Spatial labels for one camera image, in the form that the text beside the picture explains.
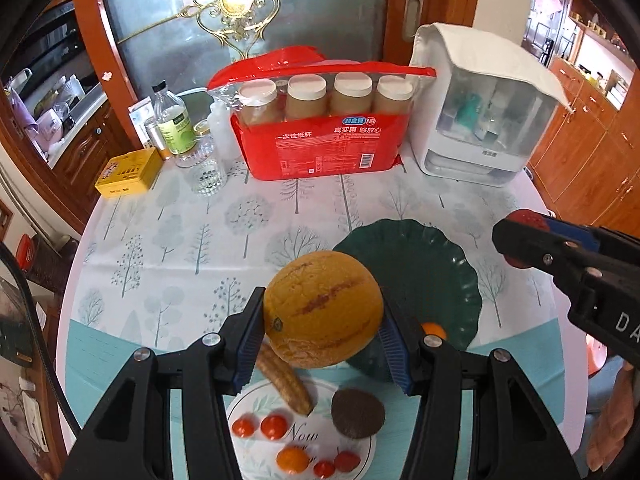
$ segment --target barcode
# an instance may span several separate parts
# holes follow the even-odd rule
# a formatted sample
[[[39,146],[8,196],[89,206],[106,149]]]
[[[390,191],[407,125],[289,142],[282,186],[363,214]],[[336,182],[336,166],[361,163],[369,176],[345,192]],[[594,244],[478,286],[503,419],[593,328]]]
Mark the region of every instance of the barcode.
[[[374,153],[363,153],[360,157],[360,169],[370,168],[373,163]]]

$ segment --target green plate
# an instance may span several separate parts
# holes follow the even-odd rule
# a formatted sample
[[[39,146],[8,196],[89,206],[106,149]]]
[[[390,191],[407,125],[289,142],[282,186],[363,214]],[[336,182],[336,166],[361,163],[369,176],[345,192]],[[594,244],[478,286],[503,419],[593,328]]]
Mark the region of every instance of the green plate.
[[[355,229],[334,251],[367,267],[408,316],[443,327],[458,350],[476,336],[482,309],[478,275],[462,248],[439,229],[415,220],[379,220]],[[378,336],[347,362],[370,377],[391,380]]]

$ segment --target tablecloth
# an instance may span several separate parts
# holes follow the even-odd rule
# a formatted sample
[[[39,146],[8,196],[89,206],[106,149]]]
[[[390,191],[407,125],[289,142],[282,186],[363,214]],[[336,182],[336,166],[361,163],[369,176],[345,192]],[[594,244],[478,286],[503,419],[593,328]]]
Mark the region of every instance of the tablecloth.
[[[239,160],[226,186],[208,198],[191,191],[184,170],[166,163],[148,193],[100,199],[72,267],[58,339],[58,374],[80,423],[135,348],[184,348],[217,330],[255,286],[266,286],[300,254],[331,249],[382,218],[411,218],[441,229],[478,272],[483,306],[470,350],[510,350],[570,450],[577,449],[587,391],[584,337],[566,322],[566,298],[550,278],[508,266],[491,242],[492,226],[512,210],[545,212],[540,196],[524,174],[504,188],[479,186],[426,176],[408,146],[401,153],[404,164],[385,172],[280,182],[255,180]],[[397,415],[387,417],[366,475],[397,478],[417,399],[347,364],[312,374],[337,384],[358,377]],[[255,372],[252,381],[260,379]],[[470,396],[463,404],[468,416]],[[172,431],[180,435],[174,408]],[[466,478],[468,427],[464,422],[457,478]],[[172,448],[176,478],[185,478],[179,438]]]

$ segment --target red plastic bag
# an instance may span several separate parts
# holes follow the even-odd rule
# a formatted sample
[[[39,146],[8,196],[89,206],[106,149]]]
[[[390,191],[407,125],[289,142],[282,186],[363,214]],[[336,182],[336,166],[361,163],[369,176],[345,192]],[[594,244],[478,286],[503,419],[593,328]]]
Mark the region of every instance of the red plastic bag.
[[[331,89],[335,75],[339,73],[358,73],[357,78],[366,75],[364,79],[368,76],[372,89],[360,105],[366,107],[370,101],[370,108],[363,108],[358,113],[335,112],[332,92],[337,90]],[[324,79],[327,95],[316,102],[322,107],[320,99],[324,99],[326,111],[292,120],[290,78],[305,74]],[[396,78],[387,77],[380,82],[383,75]],[[398,77],[407,75],[411,79]],[[312,47],[293,46],[227,66],[213,76],[208,88],[233,108],[231,124],[252,175],[259,180],[281,180],[391,168],[408,125],[412,96],[421,79],[435,75],[433,68],[379,61],[325,60]],[[273,82],[263,85],[270,88],[265,98],[270,101],[261,105],[266,110],[261,116],[253,110],[262,108],[247,107],[247,99],[242,95],[242,84],[257,80]],[[383,87],[390,88],[389,83],[404,88],[410,84],[410,92],[402,95],[405,100],[396,102],[382,95]],[[390,113],[388,107],[393,108],[395,104],[400,111]],[[268,120],[255,121],[256,117],[268,117]]]

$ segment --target orange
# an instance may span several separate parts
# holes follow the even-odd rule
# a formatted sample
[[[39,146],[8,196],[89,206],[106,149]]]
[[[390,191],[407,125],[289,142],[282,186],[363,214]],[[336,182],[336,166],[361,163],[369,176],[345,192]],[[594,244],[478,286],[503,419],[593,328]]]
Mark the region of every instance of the orange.
[[[444,341],[447,340],[447,333],[443,327],[437,323],[423,323],[422,329],[426,335],[436,335],[439,338],[444,339]]]
[[[301,447],[290,446],[276,456],[276,464],[285,473],[295,475],[302,473],[309,466],[309,456]]]
[[[264,331],[291,366],[322,368],[362,350],[384,311],[376,280],[348,254],[317,251],[293,260],[264,293]]]

